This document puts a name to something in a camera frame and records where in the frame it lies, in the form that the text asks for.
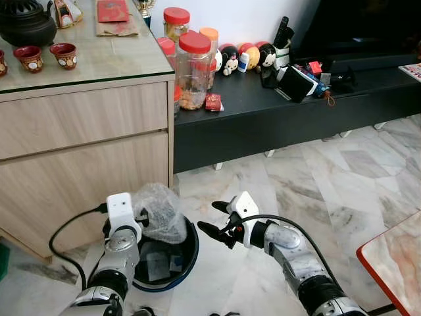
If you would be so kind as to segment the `clear plastic food container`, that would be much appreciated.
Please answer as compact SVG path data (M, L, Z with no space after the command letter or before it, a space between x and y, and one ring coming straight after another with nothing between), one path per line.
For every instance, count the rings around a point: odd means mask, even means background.
M180 210L180 199L160 183L148 183L130 194L136 219L145 210L148 225L143 235L168 244L180 244L187 240L187 224Z

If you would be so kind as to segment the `black bin with blue rim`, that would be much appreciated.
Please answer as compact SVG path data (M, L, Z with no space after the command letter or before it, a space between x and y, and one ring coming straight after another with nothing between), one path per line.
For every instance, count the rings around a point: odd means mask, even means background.
M195 225L186 219L187 238L168 244L151 238L139 242L139 263L132 285L144 292L165 292L183 282L197 261L199 238Z

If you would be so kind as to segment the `small red packet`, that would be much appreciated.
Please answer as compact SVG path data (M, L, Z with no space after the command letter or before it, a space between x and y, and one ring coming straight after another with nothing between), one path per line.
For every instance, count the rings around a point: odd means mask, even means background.
M211 112L220 112L224 110L222 96L217 93L208 93L205 96L204 109Z

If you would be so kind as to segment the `black low TV cabinet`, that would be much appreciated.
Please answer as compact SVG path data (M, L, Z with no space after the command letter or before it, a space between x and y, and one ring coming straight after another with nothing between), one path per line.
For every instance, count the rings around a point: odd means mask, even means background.
M329 105L315 97L289 101L263 88L256 73L217 75L212 92L220 94L224 109L178 113L172 170L192 171L421 112L421 84L403 70L388 67L354 76L354 84L331 88L334 104Z

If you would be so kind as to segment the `tiny red lid jar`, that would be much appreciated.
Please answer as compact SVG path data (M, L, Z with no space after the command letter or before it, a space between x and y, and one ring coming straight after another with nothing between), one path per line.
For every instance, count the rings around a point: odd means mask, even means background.
M178 117L178 113L180 113L180 100L182 96L182 90L181 88L174 84L172 87L172 105L174 106L174 109L172 110L172 116L174 118Z

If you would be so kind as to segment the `black flat device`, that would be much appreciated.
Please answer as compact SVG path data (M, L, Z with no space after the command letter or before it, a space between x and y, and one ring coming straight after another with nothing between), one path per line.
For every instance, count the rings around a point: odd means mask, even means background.
M318 81L297 67L289 66L280 76L277 88L289 101L300 103L304 97L314 93L316 87L318 87Z

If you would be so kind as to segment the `green plastic object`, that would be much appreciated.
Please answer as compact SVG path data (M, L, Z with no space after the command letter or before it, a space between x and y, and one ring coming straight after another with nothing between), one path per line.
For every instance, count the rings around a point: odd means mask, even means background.
M0 242L0 282L8 274L10 257L11 250Z

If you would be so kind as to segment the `orange marble folding table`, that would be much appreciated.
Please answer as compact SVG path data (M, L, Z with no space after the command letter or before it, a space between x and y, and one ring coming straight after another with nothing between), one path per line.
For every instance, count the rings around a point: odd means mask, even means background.
M358 247L356 256L402 316L421 316L421 212Z

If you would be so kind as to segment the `red and yellow round doll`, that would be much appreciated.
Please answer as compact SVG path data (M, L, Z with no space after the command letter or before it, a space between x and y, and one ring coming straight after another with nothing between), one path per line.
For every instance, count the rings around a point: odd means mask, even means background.
M249 63L249 71L254 69L259 63L259 49L256 48L255 45L252 43L243 43L239 46L238 52L240 53L247 53L250 55L251 60Z

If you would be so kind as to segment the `orange lid plastic jar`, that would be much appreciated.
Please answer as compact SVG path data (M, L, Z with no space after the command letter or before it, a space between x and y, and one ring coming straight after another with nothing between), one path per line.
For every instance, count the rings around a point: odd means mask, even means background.
M214 85L214 75L216 72L213 71L214 69L214 52L218 50L218 37L219 33L216 29L205 27L199 30L199 33L204 34L210 41L211 41L211 49L210 49L210 61L208 63L208 72L207 72L207 88L212 88Z

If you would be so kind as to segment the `small black stand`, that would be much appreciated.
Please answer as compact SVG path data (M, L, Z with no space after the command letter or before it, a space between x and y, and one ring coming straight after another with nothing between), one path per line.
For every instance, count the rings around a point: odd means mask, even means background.
M355 71L349 66L345 71L331 72L328 78L328 87L339 92L352 92L357 85Z

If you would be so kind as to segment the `brown paper bag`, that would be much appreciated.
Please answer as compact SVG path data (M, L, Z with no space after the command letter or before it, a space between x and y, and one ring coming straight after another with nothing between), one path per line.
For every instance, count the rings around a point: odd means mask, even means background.
M95 34L100 37L126 37L138 36L139 30L136 24L136 16L129 14L126 21L109 22L95 24Z

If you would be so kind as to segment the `red envelope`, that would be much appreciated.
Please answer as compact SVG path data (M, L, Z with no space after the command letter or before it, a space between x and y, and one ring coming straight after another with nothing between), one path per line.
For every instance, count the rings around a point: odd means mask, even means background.
M99 23L126 23L130 19L126 0L96 0L96 10Z

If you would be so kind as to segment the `black cast iron teapot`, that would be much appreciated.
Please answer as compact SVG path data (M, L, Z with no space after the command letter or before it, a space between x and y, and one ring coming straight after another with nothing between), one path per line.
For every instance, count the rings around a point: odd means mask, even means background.
M51 45L57 27L37 0L0 0L0 38L12 46Z

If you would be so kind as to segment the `black flat screen television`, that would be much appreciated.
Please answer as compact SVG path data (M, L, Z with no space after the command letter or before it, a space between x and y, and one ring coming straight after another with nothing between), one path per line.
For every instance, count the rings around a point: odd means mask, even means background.
M295 33L291 58L339 70L416 64L419 13L418 0L320 0L310 24Z

